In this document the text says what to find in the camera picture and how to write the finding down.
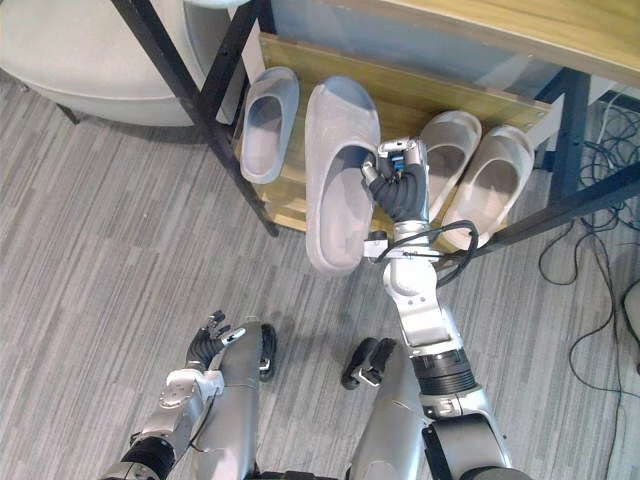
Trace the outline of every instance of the white chair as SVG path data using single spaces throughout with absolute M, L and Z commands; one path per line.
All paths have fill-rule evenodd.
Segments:
M 201 87 L 230 23 L 227 10 L 152 3 Z M 72 110 L 139 125 L 192 124 L 108 0 L 0 0 L 0 68 Z M 219 121 L 233 120 L 243 78 L 239 65 Z

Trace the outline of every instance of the shoe rack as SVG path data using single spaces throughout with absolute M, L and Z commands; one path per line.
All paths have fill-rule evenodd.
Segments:
M 384 140 L 417 135 L 429 119 L 446 110 L 460 109 L 474 114 L 485 131 L 508 123 L 525 132 L 550 111 L 550 105 L 543 102 L 356 58 L 277 35 L 262 33 L 260 46 L 267 68 L 280 65 L 296 72 L 300 81 L 300 106 L 280 177 L 270 184 L 254 187 L 275 223 L 299 231 L 305 231 L 306 223 L 304 119 L 307 101 L 315 85 L 331 75 L 348 75 L 367 89 L 378 108 Z M 391 227 L 391 219 L 376 209 L 372 231 L 390 232 Z

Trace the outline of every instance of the black metal frame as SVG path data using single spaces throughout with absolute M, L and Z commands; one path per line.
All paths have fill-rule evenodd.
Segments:
M 73 110 L 71 110 L 69 107 L 65 107 L 64 105 L 60 105 L 59 103 L 56 103 L 56 106 L 60 109 L 60 111 L 64 114 L 64 116 L 69 119 L 71 123 L 73 123 L 74 125 L 77 125 L 80 123 L 80 120 L 78 120 L 78 117 L 76 117 L 76 114 L 73 113 Z
M 536 155 L 543 168 L 550 163 L 553 176 L 547 207 L 498 231 L 476 256 L 546 232 L 570 220 L 607 208 L 640 194 L 640 164 L 626 167 L 600 182 L 578 191 L 578 176 L 586 127 L 590 76 L 563 68 L 536 97 L 553 102 L 564 94 L 564 106 L 556 151 Z
M 143 46 L 180 103 L 205 135 L 209 146 L 236 186 L 265 225 L 276 236 L 276 225 L 267 216 L 253 186 L 240 173 L 239 162 L 228 140 L 227 126 L 215 121 L 229 81 L 238 64 L 249 32 L 258 20 L 263 31 L 275 32 L 271 2 L 253 0 L 239 7 L 218 50 L 202 90 L 189 75 L 149 0 L 111 0 Z M 626 167 L 615 175 L 578 191 L 578 173 L 584 142 L 589 95 L 589 75 L 562 69 L 537 99 L 552 102 L 564 94 L 562 121 L 553 177 L 546 208 L 497 232 L 477 255 L 493 252 L 555 228 L 569 220 L 608 207 L 611 203 L 640 194 L 640 165 Z M 539 152 L 537 160 L 551 163 Z
M 218 49 L 207 79 L 199 89 L 189 74 L 150 0 L 111 0 L 138 42 L 158 69 L 182 107 L 200 129 L 220 164 L 256 213 L 267 232 L 278 235 L 265 204 L 253 185 L 242 176 L 240 163 L 229 141 L 229 128 L 215 117 L 238 65 L 249 32 L 256 20 L 273 31 L 273 14 L 268 0 L 253 0 L 238 7 Z

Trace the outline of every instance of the wire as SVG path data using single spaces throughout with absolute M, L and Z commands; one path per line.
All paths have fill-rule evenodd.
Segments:
M 582 335 L 580 335 L 576 340 L 573 341 L 573 343 L 571 344 L 571 347 L 569 348 L 569 354 L 568 354 L 568 360 L 569 360 L 569 368 L 571 370 L 571 374 L 584 386 L 592 389 L 592 390 L 596 390 L 596 391 L 600 391 L 600 392 L 606 392 L 606 393 L 615 393 L 617 394 L 617 400 L 616 400 L 616 408 L 615 408 L 615 416 L 614 416 L 614 427 L 613 427 L 613 437 L 611 440 L 611 445 L 609 447 L 609 453 L 607 456 L 607 470 L 606 470 L 606 475 L 605 475 L 605 479 L 609 478 L 609 472 L 611 470 L 611 461 L 613 458 L 613 453 L 615 450 L 615 445 L 616 445 L 616 438 L 618 435 L 618 419 L 619 419 L 619 414 L 620 414 L 620 409 L 622 407 L 622 396 L 623 395 L 628 395 L 630 397 L 634 397 L 637 399 L 640 399 L 640 395 L 633 393 L 633 392 L 629 392 L 626 391 L 622 388 L 622 378 L 621 378 L 621 358 L 620 358 L 620 341 L 618 338 L 618 322 L 617 322 L 617 318 L 618 318 L 618 311 L 617 311 L 617 302 L 616 302 L 616 294 L 615 291 L 613 289 L 613 281 L 612 281 L 612 275 L 611 275 L 611 264 L 609 261 L 609 253 L 607 251 L 607 248 L 603 242 L 603 240 L 598 236 L 598 233 L 601 233 L 603 231 L 609 231 L 612 230 L 613 228 L 611 227 L 605 227 L 605 228 L 601 228 L 600 230 L 597 229 L 593 229 L 590 227 L 590 224 L 586 221 L 584 221 L 583 219 L 581 219 L 581 223 L 584 226 L 586 233 L 584 233 L 574 244 L 573 247 L 573 272 L 570 276 L 570 278 L 568 280 L 553 280 L 550 278 L 550 276 L 544 272 L 544 269 L 542 267 L 542 263 L 543 263 L 543 259 L 544 256 L 549 252 L 549 250 L 556 245 L 561 239 L 565 238 L 574 228 L 575 226 L 575 222 L 571 222 L 569 228 L 567 228 L 560 236 L 556 237 L 555 239 L 553 239 L 551 242 L 549 242 L 547 244 L 547 246 L 544 248 L 544 250 L 542 251 L 542 253 L 540 254 L 540 257 L 538 258 L 538 269 L 540 271 L 540 274 L 542 275 L 542 277 L 552 283 L 553 285 L 571 285 L 573 283 L 576 282 L 577 278 L 578 278 L 578 271 L 579 271 L 579 264 L 578 264 L 578 251 L 580 249 L 580 245 L 582 244 L 582 242 L 584 242 L 586 239 L 592 239 L 593 240 L 593 244 L 591 247 L 591 250 L 593 252 L 593 255 L 595 257 L 596 263 L 598 265 L 598 269 L 600 270 L 600 273 L 602 275 L 602 279 L 605 282 L 605 285 L 607 287 L 607 292 L 609 294 L 609 301 L 611 303 L 611 308 L 609 311 L 609 315 L 607 316 L 606 320 L 601 323 L 600 325 L 596 326 L 595 328 L 593 328 L 592 330 L 588 331 L 587 333 L 584 333 Z M 600 247 L 600 250 L 602 251 L 602 255 L 598 254 L 597 251 L 597 246 Z M 574 363 L 574 353 L 576 351 L 576 349 L 578 348 L 578 346 L 585 341 L 586 339 L 593 337 L 594 335 L 600 333 L 601 331 L 603 331 L 605 328 L 607 328 L 609 325 L 612 326 L 613 328 L 613 341 L 614 341 L 614 348 L 615 348 L 615 355 L 616 355 L 616 383 L 617 386 L 616 387 L 606 387 L 606 386 L 599 386 L 599 385 L 594 385 L 593 383 L 590 383 L 589 381 L 585 380 L 582 375 L 580 375 L 580 373 L 578 373 L 575 363 Z
M 198 439 L 198 435 L 200 435 L 200 432 L 204 428 L 204 425 L 207 423 L 207 420 L 209 419 L 209 414 L 211 413 L 211 409 L 213 408 L 213 404 L 215 403 L 215 398 L 216 398 L 215 395 L 211 398 L 211 402 L 207 407 L 207 412 L 204 414 L 204 418 L 202 419 L 202 422 L 200 423 L 198 430 L 196 430 L 196 433 L 193 435 L 193 437 L 191 437 L 191 440 L 189 440 L 189 446 L 199 453 L 204 453 L 204 450 L 200 450 L 198 447 L 196 447 L 195 443 L 193 442 L 195 442 Z
M 460 260 L 456 265 L 455 270 L 447 273 L 446 275 L 438 279 L 436 288 L 440 288 L 452 282 L 453 280 L 455 280 L 462 273 L 462 271 L 467 267 L 467 265 L 469 265 L 469 262 L 471 261 L 476 250 L 478 249 L 478 230 L 476 229 L 476 226 L 473 224 L 473 222 L 471 222 L 470 220 L 458 220 L 457 222 L 452 222 L 442 227 L 425 230 L 423 232 L 416 233 L 415 235 L 410 235 L 408 237 L 397 240 L 393 242 L 391 245 L 389 245 L 387 248 L 385 248 L 383 252 L 380 255 L 378 255 L 378 257 L 373 261 L 373 263 L 380 263 L 394 248 L 397 248 L 401 245 L 405 245 L 413 240 L 417 240 L 418 238 L 430 237 L 430 242 L 435 242 L 441 233 L 448 232 L 451 230 L 459 230 L 459 229 L 469 230 L 469 235 L 471 236 L 471 240 L 469 242 L 469 248 L 465 251 L 464 256 L 462 257 L 462 260 Z M 413 254 L 413 253 L 405 252 L 403 255 L 414 256 L 414 257 L 436 257 L 436 258 L 440 258 L 441 260 L 447 260 L 447 259 L 457 260 L 460 258 L 459 254 L 426 255 L 426 254 Z
M 580 168 L 578 183 L 582 187 L 588 187 L 593 185 L 604 178 L 615 174 L 621 169 L 640 161 L 640 115 L 634 112 L 621 110 L 613 106 L 614 102 L 624 92 L 622 90 L 615 95 L 607 104 L 603 116 L 602 126 L 598 134 L 596 142 L 584 142 L 584 147 L 588 152 L 591 152 L 590 156 L 587 156 L 587 162 Z M 615 125 L 617 132 L 611 131 L 611 125 Z M 553 285 L 571 285 L 574 284 L 579 274 L 579 250 L 583 242 L 587 239 L 591 240 L 591 251 L 594 255 L 598 269 L 602 275 L 602 279 L 606 285 L 609 301 L 611 303 L 611 309 L 604 322 L 596 326 L 592 330 L 576 338 L 569 348 L 568 363 L 571 370 L 571 374 L 584 386 L 605 393 L 615 393 L 617 395 L 615 416 L 614 416 L 614 428 L 613 438 L 609 447 L 607 456 L 607 470 L 605 479 L 609 478 L 611 471 L 611 465 L 613 460 L 613 454 L 616 446 L 616 439 L 618 436 L 618 423 L 620 418 L 620 410 L 622 409 L 622 399 L 624 395 L 640 399 L 640 395 L 637 393 L 629 392 L 623 389 L 622 375 L 621 375 L 621 355 L 620 355 L 620 339 L 618 336 L 618 318 L 619 312 L 617 308 L 616 293 L 613 288 L 613 280 L 611 275 L 611 264 L 609 261 L 609 252 L 604 244 L 604 241 L 599 236 L 600 233 L 611 231 L 617 228 L 619 225 L 623 225 L 633 231 L 640 232 L 640 222 L 638 218 L 640 215 L 636 215 L 631 207 L 631 201 L 623 201 L 610 205 L 608 208 L 602 210 L 596 215 L 595 213 L 585 216 L 579 219 L 579 224 L 584 228 L 583 233 L 573 245 L 573 270 L 567 279 L 552 279 L 548 273 L 544 271 L 543 263 L 545 256 L 560 240 L 566 238 L 569 233 L 578 224 L 576 221 L 571 221 L 568 228 L 563 231 L 558 237 L 551 240 L 540 253 L 538 258 L 538 270 L 541 276 Z M 621 245 L 638 245 L 638 242 L 626 242 Z M 580 373 L 578 373 L 574 363 L 574 353 L 579 345 L 588 338 L 591 338 L 598 333 L 611 326 L 613 329 L 613 342 L 615 348 L 615 368 L 616 378 L 615 385 L 602 386 L 595 385 L 585 380 Z M 630 323 L 627 321 L 626 328 L 631 332 L 636 341 L 638 337 L 633 332 Z
M 634 243 L 634 242 L 629 242 L 631 244 L 634 245 L 640 245 L 640 243 Z M 627 295 L 629 294 L 629 292 L 638 284 L 640 283 L 640 278 L 636 279 L 631 286 L 627 289 L 626 292 L 624 292 L 624 294 L 622 295 L 622 311 L 624 313 L 624 320 L 627 324 L 627 330 L 629 331 L 629 333 L 631 334 L 631 336 L 633 337 L 633 339 L 636 341 L 636 343 L 638 344 L 638 348 L 640 348 L 640 333 L 636 332 L 633 329 L 633 326 L 631 325 L 631 319 L 629 317 L 629 313 L 627 312 L 627 308 L 625 306 L 625 302 L 627 299 Z M 638 374 L 640 374 L 640 363 L 638 364 Z
M 609 100 L 609 103 L 607 103 L 607 107 L 605 108 L 604 114 L 602 115 L 602 128 L 600 128 L 600 133 L 598 134 L 596 143 L 602 142 L 602 137 L 604 136 L 604 131 L 607 128 L 607 123 L 609 121 L 609 109 L 611 108 L 611 105 L 613 105 L 613 103 L 618 99 L 620 95 L 622 95 L 627 90 L 627 88 L 629 87 L 625 87 L 620 90 L 617 94 L 614 95 L 611 100 Z

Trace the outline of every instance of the gray slide sandal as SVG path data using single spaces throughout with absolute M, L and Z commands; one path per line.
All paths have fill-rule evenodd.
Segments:
M 379 143 L 376 106 L 358 83 L 333 76 L 314 88 L 305 121 L 306 246 L 323 274 L 347 275 L 362 259 L 373 201 L 360 167 Z
M 247 94 L 242 138 L 242 176 L 253 183 L 273 182 L 282 168 L 298 110 L 296 74 L 287 67 L 265 70 Z

